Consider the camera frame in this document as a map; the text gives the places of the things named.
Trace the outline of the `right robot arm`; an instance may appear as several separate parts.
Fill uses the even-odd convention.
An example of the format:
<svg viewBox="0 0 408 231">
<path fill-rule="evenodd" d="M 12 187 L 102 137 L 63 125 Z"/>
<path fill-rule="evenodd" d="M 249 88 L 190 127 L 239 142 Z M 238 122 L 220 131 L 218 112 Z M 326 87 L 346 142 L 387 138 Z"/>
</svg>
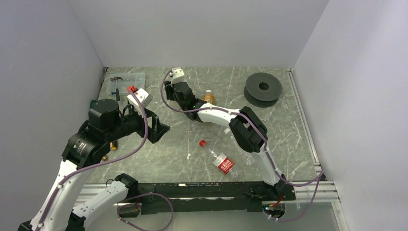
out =
<svg viewBox="0 0 408 231">
<path fill-rule="evenodd" d="M 164 103 L 176 102 L 180 106 L 176 111 L 192 121 L 213 123 L 230 129 L 240 148 L 254 157 L 269 199 L 278 199 L 288 189 L 285 175 L 273 161 L 268 145 L 268 130 L 251 108 L 245 106 L 238 110 L 214 106 L 195 97 L 184 81 L 175 84 L 164 81 L 161 96 Z"/>
</svg>

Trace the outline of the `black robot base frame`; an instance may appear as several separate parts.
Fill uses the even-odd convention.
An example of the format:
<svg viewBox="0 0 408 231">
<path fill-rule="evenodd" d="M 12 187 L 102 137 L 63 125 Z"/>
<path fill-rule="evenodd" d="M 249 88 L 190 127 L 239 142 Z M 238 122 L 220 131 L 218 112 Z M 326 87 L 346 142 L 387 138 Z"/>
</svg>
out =
<svg viewBox="0 0 408 231">
<path fill-rule="evenodd" d="M 141 214 L 162 212 L 233 211 L 262 212 L 268 203 L 296 200 L 294 188 L 280 196 L 271 193 L 262 181 L 139 183 L 125 203 L 141 206 Z"/>
</svg>

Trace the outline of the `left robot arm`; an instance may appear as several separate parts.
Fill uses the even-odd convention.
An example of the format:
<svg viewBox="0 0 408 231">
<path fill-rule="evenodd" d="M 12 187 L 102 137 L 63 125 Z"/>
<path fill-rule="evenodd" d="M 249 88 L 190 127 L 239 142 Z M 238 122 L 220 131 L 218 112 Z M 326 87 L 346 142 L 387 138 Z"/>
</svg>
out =
<svg viewBox="0 0 408 231">
<path fill-rule="evenodd" d="M 69 138 L 62 154 L 57 178 L 43 206 L 36 216 L 19 226 L 21 231 L 84 231 L 108 208 L 122 200 L 134 201 L 139 183 L 123 173 L 110 186 L 84 203 L 76 200 L 93 172 L 92 165 L 101 162 L 111 150 L 111 142 L 137 133 L 155 143 L 170 130 L 150 110 L 146 116 L 152 119 L 146 124 L 141 113 L 128 106 L 128 112 L 120 111 L 115 100 L 103 99 L 89 110 L 89 118 L 78 133 Z"/>
</svg>

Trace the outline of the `gold red tea bottle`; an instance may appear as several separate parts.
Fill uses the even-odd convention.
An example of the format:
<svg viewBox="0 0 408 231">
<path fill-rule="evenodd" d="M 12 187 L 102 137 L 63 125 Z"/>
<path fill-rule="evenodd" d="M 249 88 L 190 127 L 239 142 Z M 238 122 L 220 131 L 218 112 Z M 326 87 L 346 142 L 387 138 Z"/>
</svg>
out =
<svg viewBox="0 0 408 231">
<path fill-rule="evenodd" d="M 206 101 L 207 103 L 215 105 L 216 100 L 211 90 L 207 90 L 202 97 L 202 100 Z"/>
</svg>

